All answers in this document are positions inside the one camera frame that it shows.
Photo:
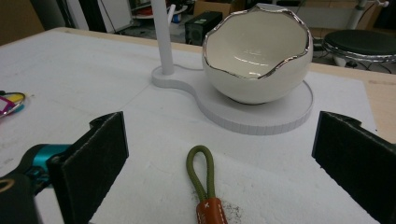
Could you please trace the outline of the colourful key tags bunch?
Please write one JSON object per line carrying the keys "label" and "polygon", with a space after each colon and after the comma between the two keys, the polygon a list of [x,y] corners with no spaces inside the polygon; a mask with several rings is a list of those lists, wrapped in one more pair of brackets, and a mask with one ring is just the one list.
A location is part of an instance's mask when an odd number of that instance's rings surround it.
{"label": "colourful key tags bunch", "polygon": [[26,95],[22,92],[0,91],[0,119],[23,107]]}

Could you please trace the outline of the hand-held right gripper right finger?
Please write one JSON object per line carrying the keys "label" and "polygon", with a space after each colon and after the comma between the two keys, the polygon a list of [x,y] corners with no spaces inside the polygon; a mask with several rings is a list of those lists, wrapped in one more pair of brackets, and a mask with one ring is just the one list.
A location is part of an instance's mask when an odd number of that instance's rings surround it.
{"label": "hand-held right gripper right finger", "polygon": [[396,224],[396,144],[351,117],[322,111],[312,157],[380,224]]}

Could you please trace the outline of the black computer tower, green label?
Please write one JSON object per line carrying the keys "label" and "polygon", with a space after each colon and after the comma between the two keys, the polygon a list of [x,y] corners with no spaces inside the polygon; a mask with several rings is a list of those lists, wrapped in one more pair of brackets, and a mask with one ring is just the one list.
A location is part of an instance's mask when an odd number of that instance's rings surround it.
{"label": "black computer tower, green label", "polygon": [[205,11],[185,22],[185,40],[189,45],[202,46],[205,35],[222,20],[222,13]]}

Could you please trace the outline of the black round stool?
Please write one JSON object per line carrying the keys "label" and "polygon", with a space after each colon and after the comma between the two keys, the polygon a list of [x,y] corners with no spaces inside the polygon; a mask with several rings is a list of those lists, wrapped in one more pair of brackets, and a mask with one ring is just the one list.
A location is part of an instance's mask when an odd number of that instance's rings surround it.
{"label": "black round stool", "polygon": [[324,36],[322,47],[338,66],[348,63],[395,63],[396,37],[367,30],[340,30]]}

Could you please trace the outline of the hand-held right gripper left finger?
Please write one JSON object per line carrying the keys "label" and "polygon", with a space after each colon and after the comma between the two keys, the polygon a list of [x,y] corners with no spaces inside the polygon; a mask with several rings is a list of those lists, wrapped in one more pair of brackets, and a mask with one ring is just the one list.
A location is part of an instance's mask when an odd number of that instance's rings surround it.
{"label": "hand-held right gripper left finger", "polygon": [[123,113],[104,115],[47,161],[64,224],[88,224],[129,157]]}

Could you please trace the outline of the cardboard box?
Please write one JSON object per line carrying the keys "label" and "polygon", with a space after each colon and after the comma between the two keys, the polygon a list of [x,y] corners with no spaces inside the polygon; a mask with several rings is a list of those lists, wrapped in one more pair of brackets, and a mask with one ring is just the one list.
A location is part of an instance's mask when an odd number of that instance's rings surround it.
{"label": "cardboard box", "polygon": [[198,16],[206,11],[220,12],[227,17],[233,9],[232,0],[195,0],[193,15]]}

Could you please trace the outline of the white desk leg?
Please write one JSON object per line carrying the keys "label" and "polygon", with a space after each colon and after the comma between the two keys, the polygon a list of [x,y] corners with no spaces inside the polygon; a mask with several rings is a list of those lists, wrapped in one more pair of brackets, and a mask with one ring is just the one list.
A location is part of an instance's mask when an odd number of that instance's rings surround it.
{"label": "white desk leg", "polygon": [[356,1],[357,1],[357,5],[354,6],[346,24],[347,29],[355,29],[358,26],[359,21],[362,19],[364,11],[366,10],[366,5],[368,3],[373,3],[377,7],[389,6],[389,0],[356,0]]}

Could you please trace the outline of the white eggshell-shaped bowl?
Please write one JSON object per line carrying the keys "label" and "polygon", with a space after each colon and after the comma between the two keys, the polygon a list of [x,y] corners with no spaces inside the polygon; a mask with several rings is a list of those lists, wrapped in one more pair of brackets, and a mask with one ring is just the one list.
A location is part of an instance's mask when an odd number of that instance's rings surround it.
{"label": "white eggshell-shaped bowl", "polygon": [[205,35],[202,61],[216,90],[258,105],[302,84],[312,57],[311,32],[293,11],[258,4],[230,14]]}

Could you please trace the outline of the white cabinet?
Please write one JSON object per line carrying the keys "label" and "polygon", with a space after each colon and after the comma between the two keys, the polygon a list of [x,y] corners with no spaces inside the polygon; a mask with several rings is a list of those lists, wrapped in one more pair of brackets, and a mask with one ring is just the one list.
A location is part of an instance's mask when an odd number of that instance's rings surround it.
{"label": "white cabinet", "polygon": [[116,33],[132,25],[129,0],[65,0],[80,30]]}

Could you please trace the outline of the white foam mat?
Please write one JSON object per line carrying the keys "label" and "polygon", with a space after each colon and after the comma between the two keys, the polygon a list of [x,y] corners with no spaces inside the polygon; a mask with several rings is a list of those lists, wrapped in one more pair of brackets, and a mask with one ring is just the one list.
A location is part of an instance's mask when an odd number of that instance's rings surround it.
{"label": "white foam mat", "polygon": [[216,193],[237,224],[376,224],[312,158],[318,119],[255,136],[209,120],[185,91],[153,85],[154,47],[49,31],[0,47],[0,90],[22,91],[22,111],[0,119],[0,176],[30,147],[70,144],[90,122],[124,115],[130,155],[94,224],[196,224],[190,149],[215,161]]}

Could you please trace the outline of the white key stand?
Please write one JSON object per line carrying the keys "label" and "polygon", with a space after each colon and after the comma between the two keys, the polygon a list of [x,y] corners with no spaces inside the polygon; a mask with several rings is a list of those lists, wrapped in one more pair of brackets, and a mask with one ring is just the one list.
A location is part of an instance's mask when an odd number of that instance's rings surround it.
{"label": "white key stand", "polygon": [[258,105],[236,102],[209,82],[204,68],[175,65],[171,74],[161,67],[152,73],[155,86],[190,93],[202,113],[220,127],[249,135],[286,133],[304,124],[310,116],[314,95],[305,78],[284,97]]}

